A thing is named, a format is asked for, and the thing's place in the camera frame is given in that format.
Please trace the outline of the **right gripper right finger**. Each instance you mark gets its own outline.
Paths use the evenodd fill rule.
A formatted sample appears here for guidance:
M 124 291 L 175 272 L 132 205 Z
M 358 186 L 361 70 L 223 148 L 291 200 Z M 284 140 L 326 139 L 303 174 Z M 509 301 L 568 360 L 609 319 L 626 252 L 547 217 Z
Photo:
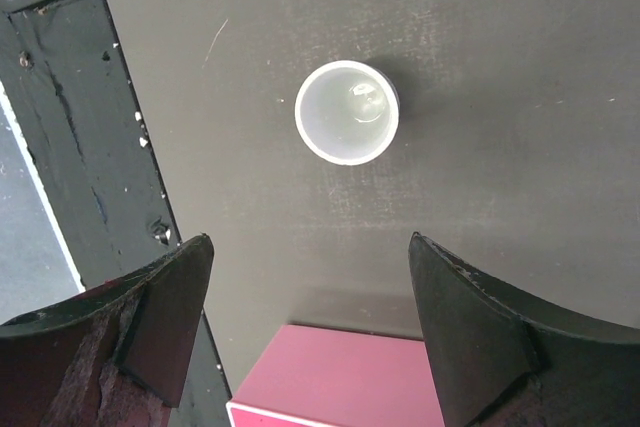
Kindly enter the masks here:
M 446 425 L 638 425 L 638 329 L 536 297 L 420 233 L 408 255 Z

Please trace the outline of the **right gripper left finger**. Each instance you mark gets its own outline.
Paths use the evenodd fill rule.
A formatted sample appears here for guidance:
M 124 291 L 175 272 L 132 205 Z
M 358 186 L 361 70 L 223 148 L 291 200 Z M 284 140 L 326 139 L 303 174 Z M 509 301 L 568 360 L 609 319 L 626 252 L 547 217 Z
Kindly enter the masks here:
M 200 234 L 149 265 L 1 326 L 4 426 L 165 426 L 214 259 Z

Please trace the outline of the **white crucible cup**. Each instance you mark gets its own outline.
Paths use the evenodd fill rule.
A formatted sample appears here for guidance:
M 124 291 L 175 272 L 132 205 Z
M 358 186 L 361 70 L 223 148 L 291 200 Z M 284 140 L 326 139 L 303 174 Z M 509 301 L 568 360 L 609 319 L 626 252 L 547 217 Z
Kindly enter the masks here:
M 362 62 L 339 60 L 314 70 L 296 95 L 294 117 L 305 145 L 323 160 L 358 166 L 379 157 L 399 126 L 390 79 Z

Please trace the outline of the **pink plastic bin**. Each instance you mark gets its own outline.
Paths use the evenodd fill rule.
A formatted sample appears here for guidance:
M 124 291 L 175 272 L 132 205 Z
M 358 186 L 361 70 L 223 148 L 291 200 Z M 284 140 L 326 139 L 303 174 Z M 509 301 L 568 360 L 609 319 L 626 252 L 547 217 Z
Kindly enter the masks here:
M 441 426 L 418 340 L 285 325 L 226 405 L 234 426 Z

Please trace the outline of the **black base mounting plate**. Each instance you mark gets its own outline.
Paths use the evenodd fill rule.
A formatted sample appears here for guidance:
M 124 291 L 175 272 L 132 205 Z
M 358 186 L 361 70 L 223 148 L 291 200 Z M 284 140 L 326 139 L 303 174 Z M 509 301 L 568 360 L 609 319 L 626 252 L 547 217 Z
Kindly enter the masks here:
M 86 291 L 188 241 L 107 0 L 1 0 L 1 82 Z M 165 426 L 225 426 L 229 397 L 202 309 Z

